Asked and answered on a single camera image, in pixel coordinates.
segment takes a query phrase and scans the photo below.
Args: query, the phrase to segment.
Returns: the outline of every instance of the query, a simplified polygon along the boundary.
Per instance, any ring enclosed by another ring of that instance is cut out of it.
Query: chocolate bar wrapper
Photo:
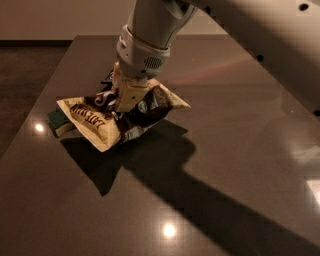
[[[140,137],[173,109],[190,106],[156,79],[148,81],[145,97],[126,113],[115,112],[116,91],[57,101],[58,105],[99,151]]]

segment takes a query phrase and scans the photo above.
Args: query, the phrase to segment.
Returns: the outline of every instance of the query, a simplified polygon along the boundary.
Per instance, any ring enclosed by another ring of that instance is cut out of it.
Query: dark floor
[[[67,49],[0,48],[0,159]]]

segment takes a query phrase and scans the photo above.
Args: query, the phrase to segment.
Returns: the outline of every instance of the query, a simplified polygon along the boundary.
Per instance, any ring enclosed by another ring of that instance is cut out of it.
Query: brown wrapper
[[[57,103],[82,135],[104,152],[117,143],[141,136],[170,110],[190,108],[156,79],[148,81],[148,88],[145,97],[126,113],[114,111],[117,98],[114,90]]]

